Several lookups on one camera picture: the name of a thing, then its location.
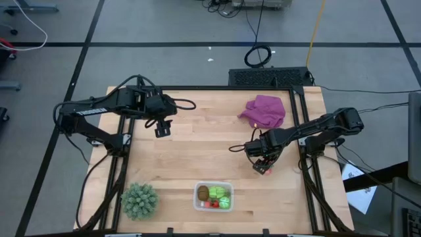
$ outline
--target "artificial plant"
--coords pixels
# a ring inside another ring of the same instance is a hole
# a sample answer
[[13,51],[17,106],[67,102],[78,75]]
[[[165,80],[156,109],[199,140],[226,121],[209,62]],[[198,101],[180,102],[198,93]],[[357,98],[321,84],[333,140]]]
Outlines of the artificial plant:
[[159,197],[149,184],[130,184],[130,188],[121,195],[123,212],[133,221],[151,218],[158,202]]

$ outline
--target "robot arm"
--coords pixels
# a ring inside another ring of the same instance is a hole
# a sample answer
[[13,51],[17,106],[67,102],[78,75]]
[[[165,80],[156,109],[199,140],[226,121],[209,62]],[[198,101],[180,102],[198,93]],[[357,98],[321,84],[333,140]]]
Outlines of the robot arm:
[[306,153],[316,155],[322,153],[329,142],[342,135],[358,134],[363,128],[356,109],[342,108],[297,127],[270,129],[261,134],[259,139],[246,142],[244,147],[248,158],[261,157],[253,163],[253,168],[264,174],[278,160],[284,147],[292,141],[305,138]]
[[[183,108],[177,106],[176,100],[169,95],[163,94],[159,87],[146,87],[145,84],[138,83],[137,86],[117,87],[105,97],[94,98],[81,101],[67,101],[58,104],[54,110],[54,119],[57,127],[67,136],[79,133],[87,138],[93,145],[103,144],[107,151],[113,155],[122,155],[126,142],[130,141],[128,134],[109,134],[102,129],[88,123],[86,116],[98,115],[102,113],[116,113],[126,118],[147,120],[145,127],[149,128],[157,124],[155,136],[161,138],[171,135],[170,127],[172,120],[165,120],[167,116],[177,114],[179,109],[195,109],[196,105],[190,102],[193,107]],[[59,119],[55,118],[57,107],[59,109]]]

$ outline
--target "clear plastic tray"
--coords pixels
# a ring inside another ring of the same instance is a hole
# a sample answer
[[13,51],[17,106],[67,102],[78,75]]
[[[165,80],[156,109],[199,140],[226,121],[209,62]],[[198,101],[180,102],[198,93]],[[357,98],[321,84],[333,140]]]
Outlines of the clear plastic tray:
[[[220,186],[220,187],[225,188],[226,190],[229,190],[230,191],[230,204],[231,204],[230,208],[229,209],[221,209],[221,208],[201,207],[200,206],[201,200],[197,199],[197,189],[202,185],[204,185],[208,188],[210,188],[212,186]],[[195,191],[194,191],[194,194],[193,194],[193,207],[198,211],[230,212],[234,208],[234,188],[232,187],[232,185],[229,182],[200,181],[195,186]]]

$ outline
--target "wooden tabletop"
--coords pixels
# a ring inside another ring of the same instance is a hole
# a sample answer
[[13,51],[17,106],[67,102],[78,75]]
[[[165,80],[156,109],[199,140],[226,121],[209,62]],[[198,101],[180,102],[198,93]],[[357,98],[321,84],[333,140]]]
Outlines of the wooden tabletop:
[[[288,92],[170,90],[164,93],[193,100],[197,108],[179,110],[170,117],[174,120],[171,136],[165,138],[156,138],[155,128],[145,129],[145,121],[136,121],[125,187],[132,182],[152,184],[161,200],[155,216],[148,221],[131,221],[121,213],[118,232],[162,233],[172,227],[176,233],[258,234],[264,228],[269,228],[271,234],[311,233],[303,176],[297,167],[297,142],[291,142],[284,149],[269,176],[255,172],[244,153],[228,151],[231,145],[250,140],[253,129],[237,115],[245,109],[246,102],[258,94],[280,97],[286,110],[281,128],[293,126]],[[320,88],[305,88],[305,97],[311,120],[326,113]],[[297,96],[296,102],[300,122],[303,122]],[[116,133],[118,120],[118,115],[104,114],[99,127]],[[105,153],[103,147],[93,148],[89,168]],[[326,148],[325,154],[336,159],[333,148]],[[323,157],[318,162],[326,201],[353,229],[337,163]],[[111,158],[108,158],[99,165],[86,184],[80,209],[81,224],[87,222],[104,198],[110,163]],[[234,210],[230,213],[196,211],[193,188],[201,180],[230,182],[235,190]],[[323,229],[320,207],[315,199],[314,202],[318,227]],[[110,205],[107,226],[111,226],[113,211],[114,202]]]

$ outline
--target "purple towel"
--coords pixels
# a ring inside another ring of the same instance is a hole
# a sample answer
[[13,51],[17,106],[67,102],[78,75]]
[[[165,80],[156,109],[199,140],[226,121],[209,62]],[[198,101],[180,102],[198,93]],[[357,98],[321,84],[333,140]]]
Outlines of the purple towel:
[[247,102],[246,110],[238,115],[246,117],[252,128],[277,128],[282,125],[285,117],[284,105],[279,97],[258,95],[256,100]]

